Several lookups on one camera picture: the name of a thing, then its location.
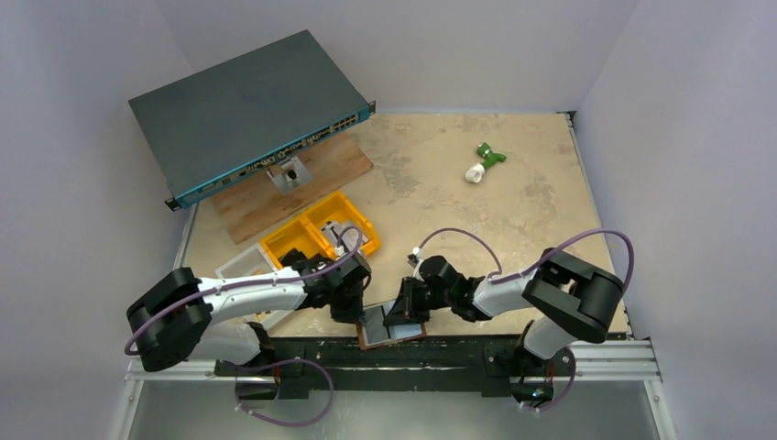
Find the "black card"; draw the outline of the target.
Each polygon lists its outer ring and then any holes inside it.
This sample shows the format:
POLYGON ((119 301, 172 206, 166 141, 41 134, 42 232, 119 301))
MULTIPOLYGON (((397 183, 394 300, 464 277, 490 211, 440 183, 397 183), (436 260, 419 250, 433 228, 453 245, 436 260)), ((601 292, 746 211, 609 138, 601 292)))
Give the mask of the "black card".
POLYGON ((383 307, 376 305, 365 309, 363 336, 367 345, 375 345, 389 340, 390 333, 384 326, 385 315, 383 307))

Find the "brown leather card holder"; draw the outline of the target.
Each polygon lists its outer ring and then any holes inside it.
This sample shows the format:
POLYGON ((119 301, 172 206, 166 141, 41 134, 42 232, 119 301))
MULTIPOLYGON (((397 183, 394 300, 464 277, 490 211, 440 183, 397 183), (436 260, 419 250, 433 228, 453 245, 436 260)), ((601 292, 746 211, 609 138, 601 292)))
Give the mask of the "brown leather card holder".
POLYGON ((424 324, 384 325, 394 301, 370 304, 364 309, 363 320, 356 324, 356 335, 361 350, 385 347, 427 336, 424 324))

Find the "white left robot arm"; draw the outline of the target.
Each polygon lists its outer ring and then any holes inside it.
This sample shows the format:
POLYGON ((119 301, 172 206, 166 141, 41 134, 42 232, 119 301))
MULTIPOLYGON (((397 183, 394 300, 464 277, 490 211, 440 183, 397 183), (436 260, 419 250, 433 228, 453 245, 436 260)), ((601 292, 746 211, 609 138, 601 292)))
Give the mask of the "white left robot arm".
POLYGON ((218 335, 219 324, 262 312, 328 308, 333 321, 362 321, 363 296, 372 269, 358 252, 309 258, 289 267, 232 279, 198 278, 189 267, 173 269, 126 310, 132 335, 124 352, 147 372, 190 359, 244 365, 262 350, 252 328, 218 335))

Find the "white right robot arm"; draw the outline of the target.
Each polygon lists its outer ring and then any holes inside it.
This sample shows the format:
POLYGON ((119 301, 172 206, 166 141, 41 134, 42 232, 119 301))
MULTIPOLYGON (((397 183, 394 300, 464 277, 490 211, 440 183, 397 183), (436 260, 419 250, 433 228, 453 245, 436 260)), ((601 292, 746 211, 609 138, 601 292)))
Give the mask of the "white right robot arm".
POLYGON ((624 281, 565 251, 544 257, 525 276, 497 280, 466 277, 442 256, 427 258, 418 276, 402 279, 383 323, 423 324, 443 308, 467 322, 488 321, 533 307, 542 317, 524 331, 520 347, 538 359, 552 358, 574 341, 604 342, 624 281))

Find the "top silver magnetic stripe card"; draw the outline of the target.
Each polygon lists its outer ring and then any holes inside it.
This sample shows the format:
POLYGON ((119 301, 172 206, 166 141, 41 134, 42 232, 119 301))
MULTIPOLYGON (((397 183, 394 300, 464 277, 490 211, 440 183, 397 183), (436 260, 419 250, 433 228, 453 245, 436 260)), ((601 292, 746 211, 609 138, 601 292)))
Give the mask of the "top silver magnetic stripe card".
POLYGON ((334 248, 337 257, 351 251, 356 245, 359 245, 359 254, 366 254, 365 245, 369 242, 369 238, 361 228, 350 220, 344 223, 329 220, 320 227, 320 232, 334 248))

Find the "yellow bin with black cards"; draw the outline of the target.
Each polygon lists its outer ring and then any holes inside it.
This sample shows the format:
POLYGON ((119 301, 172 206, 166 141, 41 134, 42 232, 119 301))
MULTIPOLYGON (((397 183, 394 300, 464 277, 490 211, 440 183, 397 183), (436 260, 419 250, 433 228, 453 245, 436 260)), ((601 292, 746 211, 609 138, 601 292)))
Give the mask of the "yellow bin with black cards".
POLYGON ((261 238, 259 245, 276 268, 283 267, 281 259, 293 249, 300 251, 306 258, 316 255, 331 257, 334 254, 319 228, 302 216, 261 238))

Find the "yellow bin with silver cards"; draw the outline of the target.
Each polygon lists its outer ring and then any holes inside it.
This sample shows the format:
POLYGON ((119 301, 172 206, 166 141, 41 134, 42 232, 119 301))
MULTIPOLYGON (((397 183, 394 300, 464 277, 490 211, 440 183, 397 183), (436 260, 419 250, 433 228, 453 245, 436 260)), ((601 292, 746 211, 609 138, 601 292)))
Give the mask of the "yellow bin with silver cards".
POLYGON ((328 222, 335 222, 342 227, 356 226, 364 234, 365 242, 361 249, 366 256, 374 254, 382 245, 373 224, 340 191, 332 192, 312 204, 302 215, 316 226, 318 231, 328 222))

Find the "white bin with gold cards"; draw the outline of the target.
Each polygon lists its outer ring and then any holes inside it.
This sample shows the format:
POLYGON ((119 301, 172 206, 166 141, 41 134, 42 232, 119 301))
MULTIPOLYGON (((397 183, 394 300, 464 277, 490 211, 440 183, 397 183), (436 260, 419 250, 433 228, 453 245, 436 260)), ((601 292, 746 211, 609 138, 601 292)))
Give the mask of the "white bin with gold cards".
MULTIPOLYGON (((242 251, 237 256, 228 260, 225 264, 215 270, 215 275, 220 279, 231 279, 248 276, 266 274, 277 269, 264 249, 258 244, 254 244, 242 251)), ((280 326, 280 323, 290 315, 288 311, 271 311, 252 313, 237 318, 242 323, 255 322, 262 324, 266 330, 273 330, 280 326)))

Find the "green and white plastic fitting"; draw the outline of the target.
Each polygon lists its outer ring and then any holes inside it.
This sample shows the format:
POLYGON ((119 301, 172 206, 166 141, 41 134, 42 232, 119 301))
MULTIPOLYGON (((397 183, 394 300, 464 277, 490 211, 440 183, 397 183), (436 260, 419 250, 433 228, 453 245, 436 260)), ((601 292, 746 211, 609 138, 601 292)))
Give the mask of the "green and white plastic fitting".
POLYGON ((471 166, 465 173, 465 180, 470 183, 480 183, 489 168, 507 159, 506 155, 495 152, 486 142, 477 145, 476 154, 481 161, 471 166))

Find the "plywood board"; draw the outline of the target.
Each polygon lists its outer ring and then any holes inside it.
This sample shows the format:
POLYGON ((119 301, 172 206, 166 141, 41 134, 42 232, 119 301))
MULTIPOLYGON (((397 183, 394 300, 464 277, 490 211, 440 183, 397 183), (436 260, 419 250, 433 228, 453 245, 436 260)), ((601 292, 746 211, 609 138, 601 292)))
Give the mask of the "plywood board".
POLYGON ((341 133, 296 155, 296 179, 280 166, 261 171, 208 198, 236 244, 270 228, 367 174, 373 162, 341 133))

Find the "black metal base rail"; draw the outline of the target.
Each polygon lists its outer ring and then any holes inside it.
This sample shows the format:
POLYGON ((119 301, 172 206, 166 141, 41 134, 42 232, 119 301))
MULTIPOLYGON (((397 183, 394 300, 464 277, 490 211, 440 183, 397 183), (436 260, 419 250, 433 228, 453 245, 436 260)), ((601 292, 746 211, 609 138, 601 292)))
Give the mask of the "black metal base rail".
POLYGON ((363 350, 353 337, 281 337, 244 366, 219 361, 218 378, 237 381, 243 400, 306 399, 313 391, 477 392, 546 403, 573 376, 566 348, 549 360, 509 335, 431 336, 363 350))

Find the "grey metal bracket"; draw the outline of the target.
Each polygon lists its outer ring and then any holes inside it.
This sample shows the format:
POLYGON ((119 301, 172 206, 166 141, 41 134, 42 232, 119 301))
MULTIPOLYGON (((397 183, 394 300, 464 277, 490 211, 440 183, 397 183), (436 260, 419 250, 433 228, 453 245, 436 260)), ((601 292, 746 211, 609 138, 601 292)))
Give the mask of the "grey metal bracket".
POLYGON ((312 174, 297 156, 270 166, 267 175, 283 195, 295 192, 313 180, 312 174))

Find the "grey network switch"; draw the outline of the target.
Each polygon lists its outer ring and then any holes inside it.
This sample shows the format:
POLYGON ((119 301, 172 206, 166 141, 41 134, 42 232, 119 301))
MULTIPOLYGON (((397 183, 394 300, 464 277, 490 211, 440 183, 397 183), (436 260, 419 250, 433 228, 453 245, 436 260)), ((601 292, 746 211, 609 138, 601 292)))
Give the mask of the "grey network switch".
POLYGON ((129 100, 172 211, 290 159, 376 112, 309 30, 129 100))

